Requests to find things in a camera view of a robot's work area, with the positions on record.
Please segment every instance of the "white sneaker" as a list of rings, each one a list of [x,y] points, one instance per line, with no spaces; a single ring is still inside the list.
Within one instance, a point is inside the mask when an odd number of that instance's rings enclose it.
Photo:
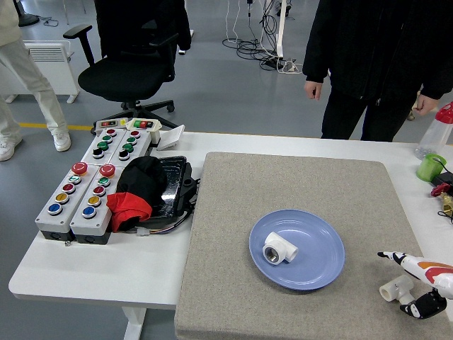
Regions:
[[[66,151],[71,147],[71,138],[68,132],[60,132],[54,135],[54,144],[57,151]]]
[[[0,141],[0,162],[7,161],[14,155],[14,148],[22,142],[22,138],[18,142]]]

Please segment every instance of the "black jacket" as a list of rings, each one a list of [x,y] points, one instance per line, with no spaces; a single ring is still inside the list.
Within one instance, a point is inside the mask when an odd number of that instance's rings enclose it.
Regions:
[[[320,0],[306,48],[303,73],[355,98],[383,101],[422,93],[439,99],[453,88],[453,1],[410,0],[401,32],[385,62],[379,37],[388,1]]]
[[[184,0],[95,0],[103,57],[116,56],[123,48],[147,39],[142,26],[156,22],[161,35],[178,33],[178,45],[189,50],[191,36]]]

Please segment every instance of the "hand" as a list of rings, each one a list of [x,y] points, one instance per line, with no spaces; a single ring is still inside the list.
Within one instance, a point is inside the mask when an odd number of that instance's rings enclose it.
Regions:
[[[316,99],[317,101],[321,97],[321,88],[323,83],[315,83],[314,81],[305,81],[304,90],[309,99]]]
[[[430,97],[419,95],[417,99],[417,107],[413,110],[419,115],[425,115],[430,112],[439,103],[438,99],[432,99]]]

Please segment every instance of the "red cap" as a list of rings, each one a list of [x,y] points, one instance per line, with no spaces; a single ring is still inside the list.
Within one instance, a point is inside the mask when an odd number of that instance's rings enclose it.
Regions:
[[[88,165],[83,162],[83,161],[80,161],[79,163],[75,163],[73,166],[72,166],[72,172],[74,172],[76,175],[82,175],[82,174],[85,174],[86,171],[88,170]]]
[[[445,124],[453,124],[453,101],[436,113],[436,120]]]
[[[99,169],[102,176],[111,177],[115,173],[115,166],[113,164],[105,164]]]

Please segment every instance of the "red cloth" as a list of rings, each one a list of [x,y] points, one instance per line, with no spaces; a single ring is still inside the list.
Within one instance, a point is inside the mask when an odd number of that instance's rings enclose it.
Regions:
[[[152,212],[152,207],[143,198],[128,192],[107,195],[107,206],[112,211],[110,225],[113,232],[130,218],[138,217],[140,222],[148,220]]]

